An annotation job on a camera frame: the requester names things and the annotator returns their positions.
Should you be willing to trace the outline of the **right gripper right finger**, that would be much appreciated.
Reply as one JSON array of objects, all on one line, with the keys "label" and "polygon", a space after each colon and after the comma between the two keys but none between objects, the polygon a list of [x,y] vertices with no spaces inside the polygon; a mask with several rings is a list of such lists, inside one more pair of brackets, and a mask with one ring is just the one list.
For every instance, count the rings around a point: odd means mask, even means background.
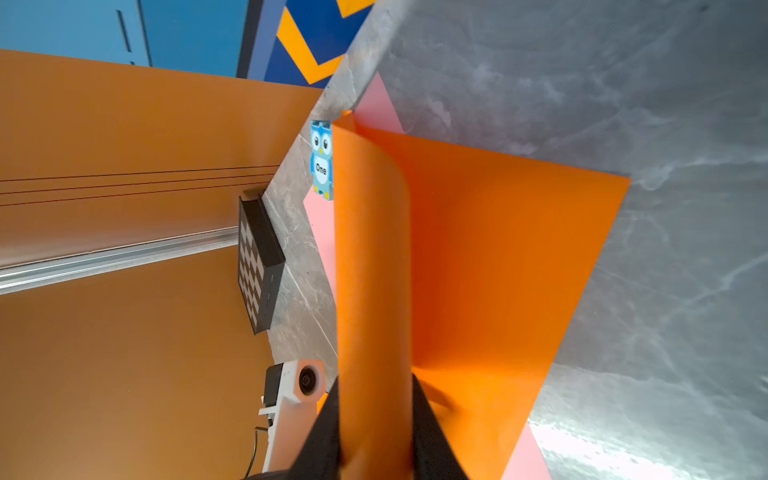
[{"label": "right gripper right finger", "polygon": [[415,374],[412,386],[414,478],[467,480]]}]

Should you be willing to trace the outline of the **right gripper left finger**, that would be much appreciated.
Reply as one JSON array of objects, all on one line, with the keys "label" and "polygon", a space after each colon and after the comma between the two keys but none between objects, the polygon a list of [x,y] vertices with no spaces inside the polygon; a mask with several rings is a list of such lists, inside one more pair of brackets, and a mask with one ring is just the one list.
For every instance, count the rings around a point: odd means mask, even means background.
[{"label": "right gripper left finger", "polygon": [[252,474],[246,476],[246,479],[339,479],[342,454],[338,390],[338,381],[335,381],[302,449],[290,468]]}]

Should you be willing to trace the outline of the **orange paper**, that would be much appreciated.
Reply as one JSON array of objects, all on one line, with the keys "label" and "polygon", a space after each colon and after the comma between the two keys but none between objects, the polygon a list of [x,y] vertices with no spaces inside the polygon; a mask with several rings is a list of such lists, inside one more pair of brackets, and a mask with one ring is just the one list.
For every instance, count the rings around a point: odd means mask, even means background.
[{"label": "orange paper", "polygon": [[411,479],[415,374],[472,479],[500,478],[627,178],[332,125],[341,475]]}]

